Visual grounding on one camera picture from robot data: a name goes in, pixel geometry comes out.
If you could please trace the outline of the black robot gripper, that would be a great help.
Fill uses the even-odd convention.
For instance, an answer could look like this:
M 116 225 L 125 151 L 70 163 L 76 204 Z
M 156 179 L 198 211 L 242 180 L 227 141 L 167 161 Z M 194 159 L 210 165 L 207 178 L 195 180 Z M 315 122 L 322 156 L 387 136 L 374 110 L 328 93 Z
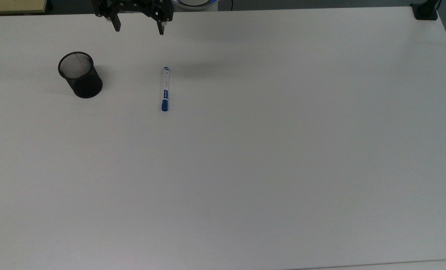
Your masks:
M 93 0 L 93 10 L 98 17 L 111 20 L 116 32 L 120 32 L 120 13 L 142 13 L 157 21 L 158 32 L 164 35 L 167 22 L 173 20 L 171 0 Z

